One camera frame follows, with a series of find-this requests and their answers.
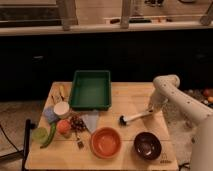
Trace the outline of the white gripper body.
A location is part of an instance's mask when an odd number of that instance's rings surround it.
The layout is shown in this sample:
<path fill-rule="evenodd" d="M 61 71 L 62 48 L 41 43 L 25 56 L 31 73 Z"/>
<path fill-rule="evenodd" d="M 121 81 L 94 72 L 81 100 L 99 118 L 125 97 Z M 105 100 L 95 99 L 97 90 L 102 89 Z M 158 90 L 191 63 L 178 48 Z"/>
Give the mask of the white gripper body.
<path fill-rule="evenodd" d="M 164 103 L 164 98 L 159 95 L 152 95 L 150 97 L 149 103 L 148 103 L 148 111 L 151 114 L 157 113 L 161 110 Z"/>

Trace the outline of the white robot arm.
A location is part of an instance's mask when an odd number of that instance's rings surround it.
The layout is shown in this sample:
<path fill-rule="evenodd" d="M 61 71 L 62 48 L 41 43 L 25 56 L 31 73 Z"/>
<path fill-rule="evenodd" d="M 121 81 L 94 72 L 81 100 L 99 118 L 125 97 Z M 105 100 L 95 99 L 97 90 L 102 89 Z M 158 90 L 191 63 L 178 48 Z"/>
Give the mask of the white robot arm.
<path fill-rule="evenodd" d="M 197 126 L 190 171 L 213 171 L 213 109 L 182 92 L 179 85 L 180 79 L 177 75 L 155 77 L 155 90 L 150 97 L 149 107 L 156 113 L 169 100 L 182 110 Z"/>

